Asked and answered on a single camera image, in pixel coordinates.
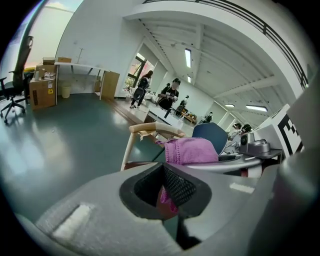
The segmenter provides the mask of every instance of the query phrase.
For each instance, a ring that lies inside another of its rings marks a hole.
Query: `railing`
[[[146,0],[144,4],[153,3],[153,2],[161,2],[161,1],[177,1],[177,0]],[[226,12],[229,12],[233,15],[238,16],[244,21],[250,23],[257,30],[263,33],[271,42],[273,42],[278,49],[282,52],[284,57],[287,59],[289,64],[291,65],[293,71],[295,72],[297,78],[299,79],[300,85],[304,90],[307,87],[308,79],[307,76],[301,67],[297,57],[292,52],[290,47],[286,44],[286,42],[281,38],[281,36],[267,23],[265,23],[261,18],[247,9],[227,0],[178,0],[185,2],[195,2],[199,4],[209,5]]]

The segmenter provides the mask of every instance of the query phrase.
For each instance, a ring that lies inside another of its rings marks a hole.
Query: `blue chair back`
[[[195,126],[192,137],[210,141],[218,155],[224,151],[228,142],[228,134],[214,122],[201,123]]]

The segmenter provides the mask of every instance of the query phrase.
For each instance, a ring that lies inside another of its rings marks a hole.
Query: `pink towel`
[[[219,156],[214,146],[209,140],[204,138],[171,139],[164,143],[164,148],[165,161],[171,164],[186,165],[216,163],[219,161]],[[164,188],[161,192],[160,201],[163,204],[170,204],[171,212],[178,212],[178,208],[169,198]]]

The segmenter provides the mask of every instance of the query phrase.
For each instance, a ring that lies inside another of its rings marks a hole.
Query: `black office chair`
[[[15,69],[14,71],[9,72],[9,73],[13,73],[13,80],[4,84],[4,80],[6,79],[6,77],[0,79],[3,96],[6,97],[7,100],[10,99],[11,101],[8,105],[6,105],[1,110],[1,113],[0,113],[0,117],[3,118],[4,115],[2,114],[2,112],[8,109],[4,117],[5,124],[8,124],[7,116],[12,107],[21,108],[23,114],[26,112],[25,107],[20,105],[19,102],[27,100],[26,90],[28,89],[30,80],[25,79],[24,69],[25,69],[25,64],[27,62],[32,45],[33,45],[33,36],[28,36],[27,40],[21,43]],[[25,91],[24,98],[14,100],[14,98],[17,95],[21,95],[23,91]]]

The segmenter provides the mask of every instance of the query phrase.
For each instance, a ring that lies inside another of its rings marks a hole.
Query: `ceiling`
[[[287,103],[271,69],[235,34],[181,19],[140,20],[168,59],[176,75],[209,94],[215,101],[234,104],[229,109],[242,122],[259,126]],[[185,49],[192,52],[191,68]],[[267,112],[247,109],[264,106]]]

